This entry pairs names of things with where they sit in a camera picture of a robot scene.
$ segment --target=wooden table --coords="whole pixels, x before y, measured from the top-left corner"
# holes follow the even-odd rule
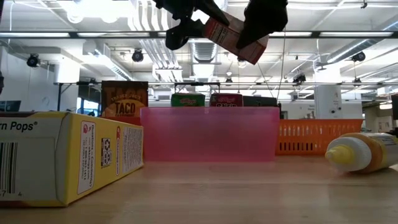
[[[0,223],[396,224],[398,171],[342,175],[313,157],[147,163],[68,208],[2,209]]]

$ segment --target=nutrition label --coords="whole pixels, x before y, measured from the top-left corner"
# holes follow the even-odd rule
[[[123,131],[123,174],[142,165],[142,130],[124,128]]]
[[[77,194],[94,186],[95,176],[95,123],[81,122],[80,168]]]

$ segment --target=ceiling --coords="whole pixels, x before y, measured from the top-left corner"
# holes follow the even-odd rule
[[[112,30],[132,31],[136,26],[132,26],[132,21],[139,21],[143,24],[142,16],[144,6],[148,7],[149,13],[152,9],[152,2],[143,0],[118,0],[106,2],[107,0],[95,0],[96,2],[105,2],[107,7],[89,7],[85,8],[85,18],[79,23],[72,23],[68,20],[68,12],[74,6],[73,1],[37,1],[37,0],[15,0],[6,1],[0,23],[1,31],[95,31],[106,32]],[[138,11],[134,11],[134,3],[138,2]],[[398,1],[366,1],[368,7],[361,9],[363,1],[345,1],[345,0],[291,0],[288,5],[289,23],[286,30],[381,30],[386,23],[398,21]],[[233,16],[244,19],[243,11],[247,1],[229,0],[226,11]],[[119,18],[112,23],[104,22],[101,18],[104,14],[116,15]],[[178,22],[171,19],[167,14],[166,23],[168,27],[175,26]],[[156,30],[150,22],[151,30]],[[212,65],[198,65],[192,57],[192,48],[190,44],[181,49],[172,52],[181,66],[181,75],[184,81],[194,81],[200,76],[197,71],[210,69],[213,66],[212,73],[208,76],[208,81],[224,82],[227,72],[232,73],[234,82],[282,82],[292,78],[299,72],[304,73],[307,81],[313,80],[314,74],[313,62],[319,55],[328,55],[336,52],[352,43],[353,39],[270,39],[267,50],[260,58],[258,64],[247,64],[244,68],[238,67],[238,62],[231,55],[227,56],[228,51],[218,48],[216,57]],[[75,61],[82,64],[81,77],[94,77],[97,80],[114,79],[115,74],[106,66],[96,63],[89,59],[84,52],[86,40],[37,40],[37,39],[12,39],[11,46],[20,54],[29,54],[32,47],[59,47],[68,52]],[[147,49],[142,45],[142,41],[137,39],[96,39],[96,46],[106,44],[110,49],[110,57],[124,71],[126,71],[135,80],[145,80],[158,82],[154,77],[153,61],[147,54]],[[144,60],[142,62],[133,62],[132,53],[136,48],[143,48]],[[167,58],[167,53],[162,50],[162,56]],[[367,74],[372,74],[384,67],[397,63],[398,58],[398,39],[386,39],[378,42],[363,50],[366,54],[366,60],[357,62],[354,69],[352,61],[342,61],[338,63],[342,81],[351,82],[354,76],[365,78]],[[378,73],[366,79],[366,82],[382,82],[398,78],[398,67],[389,69],[386,72]],[[158,75],[160,81],[164,81],[161,75]],[[236,86],[226,86],[225,89],[236,89]],[[242,89],[266,89],[262,86],[240,86]],[[361,93],[374,90],[375,86],[363,88]],[[189,88],[188,91],[199,91],[197,88]]]

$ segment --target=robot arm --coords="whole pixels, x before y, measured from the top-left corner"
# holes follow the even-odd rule
[[[218,22],[226,26],[229,25],[223,11],[213,0],[154,1],[156,7],[169,11],[173,15],[173,19],[180,19],[180,24],[166,33],[166,46],[170,50],[177,50],[184,46],[189,37],[203,37],[204,25],[199,20],[191,20],[193,12],[198,9]],[[286,5],[287,0],[250,0],[244,12],[244,29],[237,48],[241,49],[261,37],[282,31],[287,23]]]

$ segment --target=translucent pink container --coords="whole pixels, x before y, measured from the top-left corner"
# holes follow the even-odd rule
[[[142,108],[145,161],[266,162],[275,158],[279,109]]]

